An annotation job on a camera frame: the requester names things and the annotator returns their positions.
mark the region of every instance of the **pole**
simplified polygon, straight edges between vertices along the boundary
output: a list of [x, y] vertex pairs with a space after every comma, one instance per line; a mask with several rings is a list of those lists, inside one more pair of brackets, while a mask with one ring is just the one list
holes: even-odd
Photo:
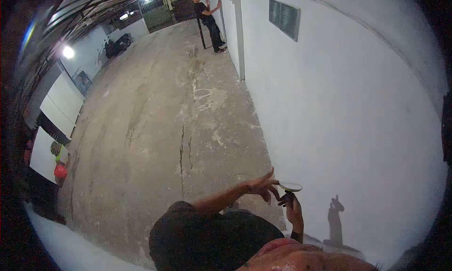
[[202, 35], [202, 30], [201, 30], [201, 23], [199, 22], [199, 18], [196, 18], [196, 20], [198, 21], [198, 27], [199, 27], [199, 33], [201, 34], [202, 46], [204, 47], [204, 49], [206, 49], [206, 43], [204, 43], [204, 36]]

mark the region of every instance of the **ventilation grille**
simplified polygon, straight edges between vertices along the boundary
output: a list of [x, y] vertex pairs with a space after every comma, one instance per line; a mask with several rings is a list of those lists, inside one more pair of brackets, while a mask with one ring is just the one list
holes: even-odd
[[298, 29], [300, 27], [299, 8], [270, 0], [268, 3], [268, 20], [295, 42], [298, 41]]

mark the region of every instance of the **hand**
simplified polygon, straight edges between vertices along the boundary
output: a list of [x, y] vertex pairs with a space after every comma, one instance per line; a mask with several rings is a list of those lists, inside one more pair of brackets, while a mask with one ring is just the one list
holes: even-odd
[[272, 167], [272, 170], [263, 177], [244, 182], [246, 193], [250, 195], [260, 195], [263, 200], [270, 205], [272, 197], [268, 191], [271, 191], [275, 195], [276, 200], [280, 201], [281, 198], [279, 197], [278, 190], [273, 187], [273, 185], [279, 184], [279, 181], [270, 179], [273, 176], [273, 172], [274, 167]]
[[297, 197], [292, 193], [286, 193], [282, 196], [278, 205], [286, 207], [287, 220], [293, 225], [292, 231], [296, 233], [303, 233], [304, 222], [302, 215], [302, 206], [298, 202]]

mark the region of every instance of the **man's arm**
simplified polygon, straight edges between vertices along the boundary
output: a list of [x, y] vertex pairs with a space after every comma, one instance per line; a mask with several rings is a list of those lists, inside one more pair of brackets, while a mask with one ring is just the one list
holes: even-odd
[[290, 237], [299, 243], [303, 243], [305, 224], [303, 221], [302, 206], [298, 202], [297, 197], [292, 192], [288, 192], [282, 196], [281, 202], [278, 205], [286, 207], [286, 217], [293, 226]]
[[269, 191], [275, 195], [278, 201], [280, 200], [278, 191], [273, 187], [273, 185], [277, 185], [279, 182], [277, 180], [270, 179], [273, 175], [273, 171], [274, 169], [272, 168], [270, 172], [261, 178], [245, 181], [230, 189], [226, 189], [222, 192], [198, 200], [192, 203], [192, 205], [200, 214], [214, 214], [220, 212], [228, 205], [233, 204], [234, 201], [245, 194], [261, 195], [263, 200], [270, 205], [271, 196]]
[[209, 3], [209, 6], [206, 8], [206, 10], [202, 11], [201, 14], [206, 15], [206, 16], [210, 16], [211, 14], [215, 13], [221, 7], [222, 7], [222, 1], [221, 0], [218, 0], [217, 7], [215, 9], [213, 9], [213, 10], [210, 10], [210, 3]]

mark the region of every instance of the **floor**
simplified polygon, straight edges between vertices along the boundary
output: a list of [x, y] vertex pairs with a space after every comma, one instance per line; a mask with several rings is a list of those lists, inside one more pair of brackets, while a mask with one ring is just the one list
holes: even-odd
[[[152, 268], [149, 231], [172, 203], [271, 166], [245, 83], [228, 53], [203, 49], [195, 20], [152, 33], [110, 60], [82, 111], [58, 209], [70, 229], [145, 268]], [[275, 202], [246, 195], [239, 207], [284, 230]]]

